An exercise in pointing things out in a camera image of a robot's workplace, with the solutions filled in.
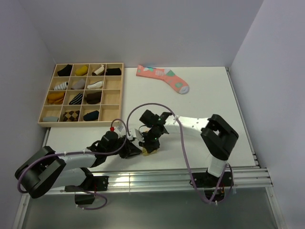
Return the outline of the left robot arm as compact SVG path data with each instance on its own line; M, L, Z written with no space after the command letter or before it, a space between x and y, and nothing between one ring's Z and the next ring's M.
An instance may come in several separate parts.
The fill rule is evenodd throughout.
M39 198L50 189L64 187L73 192L106 190L106 181L95 177L89 170L97 167L112 155L122 159L140 155L142 150L124 135L107 131L101 138L78 154L55 152L44 146L15 172L21 185L32 198Z

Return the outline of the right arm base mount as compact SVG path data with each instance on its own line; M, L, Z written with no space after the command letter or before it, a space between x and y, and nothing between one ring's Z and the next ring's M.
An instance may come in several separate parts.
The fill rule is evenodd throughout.
M208 203L220 203L231 194L234 189L234 173L230 165L228 165L230 171L223 171L219 178L214 177L208 172L192 173L192 180L190 185L193 188L202 188L203 197L205 197Z

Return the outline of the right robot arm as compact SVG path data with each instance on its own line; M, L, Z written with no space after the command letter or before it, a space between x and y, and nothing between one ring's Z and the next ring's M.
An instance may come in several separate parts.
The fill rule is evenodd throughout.
M163 134L180 134L201 137L212 155L207 169L206 180L217 186L223 179L222 172L239 138L238 133L218 114L210 118L176 116L171 112L161 115L146 110L139 119L148 132L142 134L139 145L151 154L160 148L159 138Z

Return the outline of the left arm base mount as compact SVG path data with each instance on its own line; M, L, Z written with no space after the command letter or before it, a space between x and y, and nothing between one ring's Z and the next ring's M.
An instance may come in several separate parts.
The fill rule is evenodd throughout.
M83 194L75 194L74 202L78 207L84 207L85 209L90 208L95 200L101 198L104 203L100 208L104 207L108 203L108 199L100 194L100 191L106 191L108 188L108 176L92 176L86 178L79 186L66 186L65 192L82 192Z

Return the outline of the tan yellow sock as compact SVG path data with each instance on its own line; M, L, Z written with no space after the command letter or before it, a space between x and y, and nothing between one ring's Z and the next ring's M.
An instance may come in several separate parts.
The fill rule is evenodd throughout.
M157 153L157 149L156 150L153 150L152 152L148 152L145 148L142 148L142 155L143 156L150 156L150 155L153 155L153 154L155 154L155 153Z

